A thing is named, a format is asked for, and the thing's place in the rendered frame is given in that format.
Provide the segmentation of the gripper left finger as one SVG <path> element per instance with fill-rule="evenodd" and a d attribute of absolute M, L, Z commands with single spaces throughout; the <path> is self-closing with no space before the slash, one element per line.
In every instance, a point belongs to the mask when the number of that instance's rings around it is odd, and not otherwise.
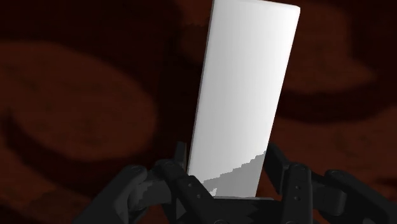
<path fill-rule="evenodd" d="M 161 205 L 170 224 L 213 224 L 202 199 L 212 199 L 195 176 L 186 173 L 186 143 L 174 158 L 147 170 L 124 167 L 73 220 L 73 224 L 137 224 L 151 206 Z"/>

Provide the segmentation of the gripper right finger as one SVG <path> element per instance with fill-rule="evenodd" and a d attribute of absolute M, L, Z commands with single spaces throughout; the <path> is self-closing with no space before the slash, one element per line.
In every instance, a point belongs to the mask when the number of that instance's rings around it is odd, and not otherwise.
<path fill-rule="evenodd" d="M 397 204 L 348 172 L 316 174 L 272 143 L 263 170 L 282 196 L 280 224 L 314 224 L 313 210 L 329 224 L 397 224 Z"/>

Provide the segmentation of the white rectangular slab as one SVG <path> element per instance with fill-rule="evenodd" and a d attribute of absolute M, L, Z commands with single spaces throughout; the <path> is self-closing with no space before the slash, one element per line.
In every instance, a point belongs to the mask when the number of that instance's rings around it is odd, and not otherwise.
<path fill-rule="evenodd" d="M 299 16 L 290 4 L 213 1 L 187 171 L 214 197 L 256 195 Z"/>

